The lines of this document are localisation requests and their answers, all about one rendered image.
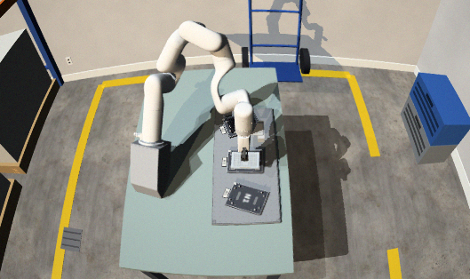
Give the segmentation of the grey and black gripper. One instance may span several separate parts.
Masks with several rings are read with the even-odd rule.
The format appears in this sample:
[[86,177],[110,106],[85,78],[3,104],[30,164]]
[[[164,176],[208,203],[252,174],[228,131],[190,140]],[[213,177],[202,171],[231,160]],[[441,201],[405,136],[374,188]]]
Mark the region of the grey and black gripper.
[[240,136],[237,134],[238,139],[238,152],[242,152],[241,161],[249,161],[248,152],[250,151],[251,135]]

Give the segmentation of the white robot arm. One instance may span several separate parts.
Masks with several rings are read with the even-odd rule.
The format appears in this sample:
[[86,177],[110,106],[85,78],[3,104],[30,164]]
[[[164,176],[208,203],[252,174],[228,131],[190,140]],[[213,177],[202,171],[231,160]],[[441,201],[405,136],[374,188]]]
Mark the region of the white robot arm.
[[144,146],[159,147],[164,144],[164,140],[161,139],[163,94],[173,91],[176,87],[186,66],[186,59],[181,53],[190,42],[211,53],[216,70],[211,81],[211,95],[218,112],[226,114],[234,111],[235,132],[240,136],[258,135],[258,142],[264,142],[264,121],[254,123],[250,94],[241,89],[219,95],[219,81],[235,67],[235,59],[227,37],[206,28],[201,22],[196,22],[192,20],[183,22],[164,46],[156,63],[157,70],[162,74],[149,76],[144,84],[142,132],[134,132],[133,135],[139,137],[139,144]]

